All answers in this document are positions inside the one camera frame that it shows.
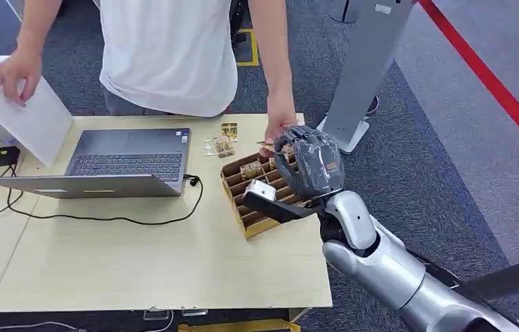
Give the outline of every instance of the metal pole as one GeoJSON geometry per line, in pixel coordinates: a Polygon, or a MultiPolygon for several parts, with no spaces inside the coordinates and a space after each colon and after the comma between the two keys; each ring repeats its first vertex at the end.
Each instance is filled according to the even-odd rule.
{"type": "Polygon", "coordinates": [[[339,23],[354,23],[357,20],[357,11],[355,9],[350,8],[350,5],[351,0],[346,0],[345,6],[342,10],[340,10],[340,7],[337,7],[330,12],[330,18],[333,21],[337,21],[339,23]]]}
{"type": "Polygon", "coordinates": [[[465,282],[485,299],[519,293],[519,264],[465,282]]]}

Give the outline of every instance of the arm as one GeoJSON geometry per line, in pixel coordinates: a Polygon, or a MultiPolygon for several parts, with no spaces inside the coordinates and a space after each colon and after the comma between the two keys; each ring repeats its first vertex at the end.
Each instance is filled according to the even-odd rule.
{"type": "Polygon", "coordinates": [[[26,0],[18,48],[42,53],[50,27],[56,19],[62,0],[26,0]]]}
{"type": "Polygon", "coordinates": [[[285,0],[249,0],[249,10],[269,91],[265,141],[272,142],[283,128],[296,124],[285,0]]]}
{"type": "Polygon", "coordinates": [[[62,0],[26,0],[17,49],[0,63],[5,96],[21,106],[31,98],[39,83],[44,42],[61,4],[62,0]],[[20,79],[26,80],[21,95],[17,92],[20,79]]]}

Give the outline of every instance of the laptop lid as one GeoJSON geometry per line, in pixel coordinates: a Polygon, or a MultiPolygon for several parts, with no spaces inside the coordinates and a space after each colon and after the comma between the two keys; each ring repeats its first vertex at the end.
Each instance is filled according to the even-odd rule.
{"type": "Polygon", "coordinates": [[[151,174],[3,177],[0,186],[56,199],[180,196],[151,174]]]}

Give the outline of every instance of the man's right hand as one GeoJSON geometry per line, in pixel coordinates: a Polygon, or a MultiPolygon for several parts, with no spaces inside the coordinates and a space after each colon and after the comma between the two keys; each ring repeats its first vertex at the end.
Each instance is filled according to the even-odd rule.
{"type": "Polygon", "coordinates": [[[35,93],[41,78],[41,53],[37,50],[18,48],[11,56],[0,63],[0,82],[3,83],[5,96],[20,106],[25,106],[35,93]],[[17,91],[17,81],[25,79],[21,95],[17,91]]]}

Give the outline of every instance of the white box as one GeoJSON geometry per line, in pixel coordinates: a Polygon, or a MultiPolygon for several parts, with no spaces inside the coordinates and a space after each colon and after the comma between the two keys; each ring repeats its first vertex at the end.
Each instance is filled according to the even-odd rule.
{"type": "MultiPolygon", "coordinates": [[[[0,62],[6,56],[0,56],[0,62]]],[[[19,92],[25,80],[18,82],[19,92]]],[[[42,77],[35,94],[21,107],[9,101],[0,85],[0,125],[46,166],[51,166],[64,144],[73,118],[42,77]]]]}

